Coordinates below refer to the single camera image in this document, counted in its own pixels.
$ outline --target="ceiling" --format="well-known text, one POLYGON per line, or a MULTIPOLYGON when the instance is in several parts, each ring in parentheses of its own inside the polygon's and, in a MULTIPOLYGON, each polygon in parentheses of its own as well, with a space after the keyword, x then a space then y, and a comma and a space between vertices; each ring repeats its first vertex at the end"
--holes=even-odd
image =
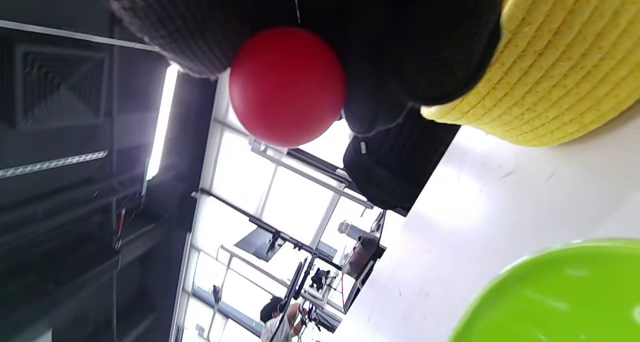
MULTIPOLYGON (((137 42, 102 0, 0 0, 0 20, 137 42)), ((65 342, 169 340, 216 87, 178 77, 160 173, 141 197, 167 66, 146 50, 0 29, 0 170, 102 152, 0 178, 0 340, 51 328, 65 342)))

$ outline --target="white shirt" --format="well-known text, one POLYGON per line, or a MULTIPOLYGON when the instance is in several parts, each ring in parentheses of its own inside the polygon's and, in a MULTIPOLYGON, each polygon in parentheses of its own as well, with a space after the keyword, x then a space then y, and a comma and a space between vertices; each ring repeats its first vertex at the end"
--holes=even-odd
MULTIPOLYGON (((269 342, 278 326, 280 318, 281 315, 270 319, 269 321, 267 321, 267 323, 264 324, 264 327, 262 328, 262 334, 260 335, 261 342, 269 342)), ((284 321, 282 321, 280 328, 278 328, 278 331, 275 332, 276 336, 273 338, 273 342, 291 342, 292 327, 293 326, 290 324, 289 319, 285 315, 284 321)))

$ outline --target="red ball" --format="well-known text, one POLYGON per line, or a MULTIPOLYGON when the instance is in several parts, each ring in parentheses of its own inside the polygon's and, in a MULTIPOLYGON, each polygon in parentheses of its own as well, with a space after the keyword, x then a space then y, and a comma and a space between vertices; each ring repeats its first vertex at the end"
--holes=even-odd
POLYGON ((229 77, 240 123, 268 144, 294 148, 331 127, 345 105, 345 73, 334 51, 297 28, 266 30, 238 53, 229 77))

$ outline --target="white table surface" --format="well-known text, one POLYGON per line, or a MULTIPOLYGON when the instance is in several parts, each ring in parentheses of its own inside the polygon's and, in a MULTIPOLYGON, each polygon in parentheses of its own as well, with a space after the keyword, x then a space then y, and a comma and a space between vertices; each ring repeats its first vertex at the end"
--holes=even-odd
POLYGON ((332 340, 448 340, 487 283, 517 260, 570 241, 640 238, 640 103, 553 148, 461 128, 387 237, 332 340))

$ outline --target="air vent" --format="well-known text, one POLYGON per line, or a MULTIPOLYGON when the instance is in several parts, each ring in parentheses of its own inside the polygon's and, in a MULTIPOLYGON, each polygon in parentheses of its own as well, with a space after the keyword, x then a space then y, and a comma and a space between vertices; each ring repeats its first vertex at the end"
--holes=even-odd
POLYGON ((105 109, 105 53, 41 46, 16 47, 19 127, 96 123, 105 109))

